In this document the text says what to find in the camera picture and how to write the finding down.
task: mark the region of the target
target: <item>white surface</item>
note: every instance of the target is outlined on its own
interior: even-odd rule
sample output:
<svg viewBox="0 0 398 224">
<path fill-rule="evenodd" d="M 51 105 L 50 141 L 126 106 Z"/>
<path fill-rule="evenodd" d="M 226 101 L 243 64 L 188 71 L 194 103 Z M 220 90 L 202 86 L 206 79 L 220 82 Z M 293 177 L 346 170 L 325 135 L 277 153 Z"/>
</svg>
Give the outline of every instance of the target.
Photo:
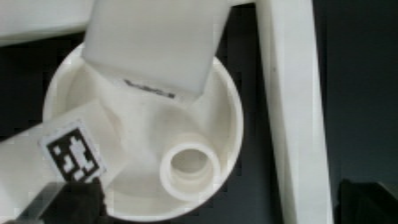
<svg viewBox="0 0 398 224">
<path fill-rule="evenodd" d="M 0 46 L 85 29 L 94 0 L 0 0 Z"/>
<path fill-rule="evenodd" d="M 226 182 L 236 163 L 243 118 L 238 92 L 218 61 L 195 103 L 183 107 L 172 100 L 140 90 L 126 91 L 89 68 L 82 47 L 71 53 L 50 85 L 44 119 L 64 113 L 94 98 L 105 106 L 121 137 L 130 164 L 105 190 L 108 214 L 133 221 L 165 220 L 204 203 Z M 178 200 L 160 183 L 160 161 L 178 134 L 197 132 L 211 142 L 220 163 L 220 184 L 206 197 Z"/>
<path fill-rule="evenodd" d="M 227 0 L 98 0 L 83 58 L 99 73 L 192 101 L 206 84 Z"/>
<path fill-rule="evenodd" d="M 254 3 L 256 0 L 229 0 L 231 6 Z"/>
<path fill-rule="evenodd" d="M 258 0 L 261 57 L 286 224 L 332 224 L 311 0 Z"/>
<path fill-rule="evenodd" d="M 167 193 L 183 201 L 206 200 L 220 185 L 220 162 L 204 137 L 181 133 L 162 157 L 160 182 Z"/>
<path fill-rule="evenodd" d="M 112 124 L 99 103 L 92 102 L 0 143 L 0 223 L 16 219 L 46 184 L 64 182 L 39 142 L 62 133 L 76 120 L 85 124 L 89 140 L 98 147 L 107 167 L 103 187 L 124 167 L 124 152 L 119 150 Z"/>
</svg>

